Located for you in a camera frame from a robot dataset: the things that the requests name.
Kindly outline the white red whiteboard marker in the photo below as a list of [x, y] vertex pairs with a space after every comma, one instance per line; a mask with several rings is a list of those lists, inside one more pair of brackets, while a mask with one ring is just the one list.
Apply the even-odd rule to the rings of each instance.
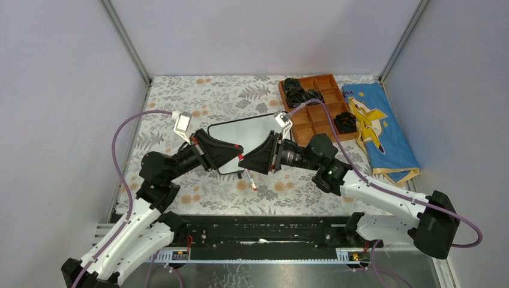
[[[241, 162], [243, 161], [243, 159], [244, 159], [244, 157], [243, 157], [243, 155], [242, 155], [242, 154], [241, 154], [241, 155], [239, 155], [239, 156], [238, 156], [238, 158], [239, 158], [239, 163], [241, 163]], [[251, 187], [252, 187], [253, 191], [254, 191], [254, 192], [257, 192], [257, 191], [258, 191], [258, 188], [257, 188], [257, 186], [256, 186], [256, 184], [255, 184], [255, 182], [254, 182], [254, 179], [253, 179], [253, 177], [252, 177], [252, 175], [251, 175], [250, 171], [249, 171], [248, 169], [244, 168], [244, 172], [245, 172], [245, 174], [246, 174], [246, 176], [247, 176], [247, 178], [248, 178], [248, 180], [249, 180], [249, 183], [250, 183], [250, 185], [251, 185]]]

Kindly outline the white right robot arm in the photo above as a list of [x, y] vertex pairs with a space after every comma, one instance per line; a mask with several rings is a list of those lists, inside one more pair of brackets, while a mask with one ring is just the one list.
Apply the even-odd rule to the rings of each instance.
[[326, 134], [314, 135], [302, 147], [271, 131], [238, 165], [265, 175], [282, 166], [312, 170], [312, 183], [322, 192], [360, 200], [390, 213], [384, 220], [365, 212], [352, 214], [344, 231], [345, 241], [352, 247], [366, 241], [405, 242], [430, 257], [448, 257], [460, 221], [454, 217], [456, 211], [446, 194], [434, 191], [426, 195], [393, 187], [364, 176], [336, 158], [337, 153]]

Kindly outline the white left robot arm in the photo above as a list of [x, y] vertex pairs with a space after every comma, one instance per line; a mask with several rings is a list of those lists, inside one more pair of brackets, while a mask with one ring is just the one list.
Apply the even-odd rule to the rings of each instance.
[[143, 183], [128, 211], [89, 252], [62, 265], [66, 286], [121, 287], [158, 250], [183, 244], [185, 221], [167, 211], [180, 190], [173, 180], [199, 166], [217, 170], [243, 152], [241, 145], [217, 140], [199, 129], [173, 155], [147, 153], [139, 173]]

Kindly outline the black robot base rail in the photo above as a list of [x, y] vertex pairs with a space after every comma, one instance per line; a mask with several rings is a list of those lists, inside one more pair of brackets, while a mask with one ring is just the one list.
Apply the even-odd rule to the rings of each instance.
[[366, 254], [374, 241], [342, 216], [183, 215], [165, 248], [182, 248], [191, 260], [304, 262], [333, 260], [336, 249]]

